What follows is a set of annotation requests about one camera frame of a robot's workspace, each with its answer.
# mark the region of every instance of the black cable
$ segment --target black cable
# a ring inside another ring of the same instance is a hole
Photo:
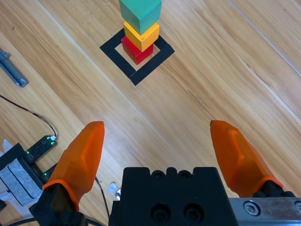
[[[102,224],[99,224],[96,221],[93,221],[93,220],[90,220],[90,219],[86,219],[86,222],[88,222],[89,224],[95,225],[95,226],[103,226]]]
[[[108,219],[110,218],[110,213],[109,213],[109,208],[108,208],[108,204],[107,204],[107,201],[105,199],[105,195],[104,195],[104,192],[103,192],[103,188],[102,188],[102,185],[100,184],[99,180],[97,177],[95,177],[95,181],[96,183],[98,184],[98,186],[100,187],[100,190],[102,192],[102,195],[103,195],[103,201],[104,201],[104,205],[105,205],[105,209],[107,210],[107,214],[108,214]]]
[[[33,221],[36,221],[36,218],[29,218],[29,219],[25,219],[25,220],[20,220],[18,222],[12,223],[8,226],[18,226],[18,225],[30,223],[30,222],[33,222]]]
[[[5,99],[6,101],[10,102],[10,103],[13,104],[14,106],[17,106],[17,107],[21,108],[22,110],[27,111],[27,112],[33,114],[34,116],[38,117],[39,119],[41,119],[43,122],[45,122],[45,123],[53,130],[53,132],[54,132],[54,134],[55,134],[55,137],[56,137],[55,129],[51,126],[51,124],[50,124],[43,116],[38,115],[38,114],[36,114],[35,112],[32,112],[31,110],[28,110],[27,108],[22,107],[22,106],[20,106],[20,105],[18,105],[18,104],[16,104],[16,103],[12,102],[11,100],[7,99],[6,97],[4,97],[4,96],[2,96],[2,95],[0,95],[0,97],[3,98],[3,99]]]
[[[13,224],[8,225],[8,226],[18,226],[18,225],[27,224],[27,223],[30,223],[30,222],[33,222],[33,221],[36,221],[36,218],[30,218],[30,219],[26,219],[26,220],[20,220],[18,222],[15,222]],[[102,224],[97,223],[96,221],[93,221],[93,220],[90,220],[90,219],[86,219],[86,221],[89,224],[92,224],[92,225],[95,225],[95,226],[103,226]]]

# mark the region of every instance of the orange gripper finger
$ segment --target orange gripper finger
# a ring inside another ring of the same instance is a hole
[[[43,190],[61,184],[79,211],[81,197],[92,189],[102,155],[104,123],[89,123],[64,151]]]
[[[210,127],[218,164],[232,191],[252,197],[268,180],[283,187],[237,128],[225,121],[211,121]]]

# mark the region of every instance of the yellow block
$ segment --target yellow block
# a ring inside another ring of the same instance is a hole
[[[154,43],[159,37],[160,26],[155,23],[142,35],[138,34],[134,28],[128,22],[124,23],[124,31],[126,37],[138,48],[141,52],[144,52],[152,43]]]

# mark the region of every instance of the bolt hole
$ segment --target bolt hole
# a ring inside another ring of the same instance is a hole
[[[199,205],[190,203],[184,208],[184,216],[191,223],[199,223],[204,217],[204,212]]]
[[[156,178],[162,178],[165,176],[165,174],[160,170],[153,171],[151,175]]]
[[[301,213],[301,201],[296,201],[295,206],[296,206],[297,210]]]
[[[188,172],[187,170],[182,170],[179,172],[180,177],[182,178],[190,178],[192,177],[191,173]]]
[[[158,203],[151,209],[151,218],[156,223],[167,223],[170,215],[170,208],[165,204]]]

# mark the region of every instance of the metal bracket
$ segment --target metal bracket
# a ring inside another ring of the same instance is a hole
[[[18,70],[12,65],[9,58],[11,55],[7,52],[0,50],[0,67],[11,78],[11,80],[19,87],[24,87],[28,84],[25,77],[18,72]]]
[[[301,225],[300,198],[230,198],[239,225]]]

